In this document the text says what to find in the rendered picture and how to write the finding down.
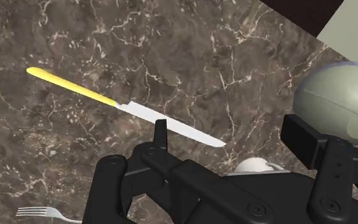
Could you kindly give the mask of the pale green round bowl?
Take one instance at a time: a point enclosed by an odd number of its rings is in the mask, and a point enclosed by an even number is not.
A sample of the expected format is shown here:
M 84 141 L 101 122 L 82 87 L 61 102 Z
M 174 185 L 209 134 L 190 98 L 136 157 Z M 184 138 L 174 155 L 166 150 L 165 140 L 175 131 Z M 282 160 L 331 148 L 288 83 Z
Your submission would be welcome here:
M 294 93 L 293 111 L 321 134 L 358 144 L 358 63 L 335 62 L 312 71 Z

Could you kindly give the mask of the white cup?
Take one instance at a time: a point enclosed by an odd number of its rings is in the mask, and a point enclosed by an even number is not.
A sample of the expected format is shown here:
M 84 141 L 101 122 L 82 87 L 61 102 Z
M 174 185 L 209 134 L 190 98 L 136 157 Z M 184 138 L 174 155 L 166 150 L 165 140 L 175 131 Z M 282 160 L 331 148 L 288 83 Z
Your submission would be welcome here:
M 236 168 L 235 172 L 264 172 L 264 171 L 283 171 L 284 168 L 268 162 L 267 160 L 261 157 L 252 157 L 247 158 L 240 162 Z

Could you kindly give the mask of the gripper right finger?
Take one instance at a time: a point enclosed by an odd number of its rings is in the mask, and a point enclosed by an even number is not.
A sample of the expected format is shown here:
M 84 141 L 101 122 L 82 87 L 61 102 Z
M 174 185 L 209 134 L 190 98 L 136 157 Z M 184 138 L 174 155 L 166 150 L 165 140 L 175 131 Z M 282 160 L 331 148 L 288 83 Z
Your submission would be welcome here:
M 306 206 L 313 224 L 358 224 L 358 147 L 321 134 L 295 114 L 285 115 L 280 140 L 317 175 Z

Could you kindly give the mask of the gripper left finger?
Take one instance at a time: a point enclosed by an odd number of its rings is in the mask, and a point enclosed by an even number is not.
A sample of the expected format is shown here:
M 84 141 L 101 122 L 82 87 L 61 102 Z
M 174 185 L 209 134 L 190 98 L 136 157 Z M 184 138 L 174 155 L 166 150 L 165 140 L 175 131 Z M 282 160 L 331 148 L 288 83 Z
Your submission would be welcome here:
M 132 198 L 146 194 L 174 224 L 273 224 L 271 207 L 193 160 L 167 151 L 167 122 L 157 120 L 151 142 L 130 158 L 102 157 L 95 167 L 82 224 L 136 224 Z

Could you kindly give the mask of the silver fork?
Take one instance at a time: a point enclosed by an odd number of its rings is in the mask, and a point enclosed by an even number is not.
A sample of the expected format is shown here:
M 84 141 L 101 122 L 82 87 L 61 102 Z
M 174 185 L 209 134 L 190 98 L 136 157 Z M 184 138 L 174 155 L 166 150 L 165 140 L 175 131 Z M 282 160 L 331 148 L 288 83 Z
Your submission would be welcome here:
M 66 218 L 58 209 L 54 207 L 19 207 L 16 216 L 40 216 L 47 218 L 57 218 L 69 223 L 82 224 L 81 220 L 72 220 Z

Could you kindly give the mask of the yellow handled table knife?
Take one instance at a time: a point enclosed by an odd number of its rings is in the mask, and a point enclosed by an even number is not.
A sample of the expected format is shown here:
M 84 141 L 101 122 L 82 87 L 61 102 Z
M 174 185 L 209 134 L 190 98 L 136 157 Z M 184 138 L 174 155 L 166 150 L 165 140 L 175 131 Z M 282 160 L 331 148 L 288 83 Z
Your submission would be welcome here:
M 58 76 L 55 76 L 54 74 L 49 73 L 48 71 L 45 71 L 44 69 L 41 69 L 38 67 L 28 67 L 26 69 L 26 72 L 30 75 L 33 75 L 33 76 L 39 78 L 39 79 L 48 81 L 54 85 L 68 89 L 68 90 L 75 92 L 77 94 L 81 94 L 81 95 L 89 97 L 93 100 L 107 104 L 107 105 L 112 106 L 118 110 L 124 111 L 126 113 L 129 113 L 133 116 L 136 116 L 136 117 L 146 120 L 148 122 L 156 123 L 157 120 L 166 120 L 167 128 L 169 130 L 171 130 L 177 134 L 180 134 L 182 136 L 188 137 L 192 140 L 198 141 L 200 143 L 203 143 L 203 144 L 215 147 L 215 148 L 223 147 L 226 145 L 226 143 L 220 139 L 212 137 L 202 131 L 197 130 L 194 127 L 186 125 L 185 123 L 181 123 L 173 118 L 170 118 L 167 115 L 161 114 L 155 110 L 147 108 L 147 107 L 145 107 L 141 104 L 138 104 L 134 101 L 130 101 L 128 104 L 119 104 L 116 101 L 114 101 L 106 96 L 103 96 L 101 94 L 98 94 L 97 92 L 89 90 L 89 89 L 82 87 L 80 85 L 77 85 L 73 82 L 67 81 L 67 80 L 60 78 Z

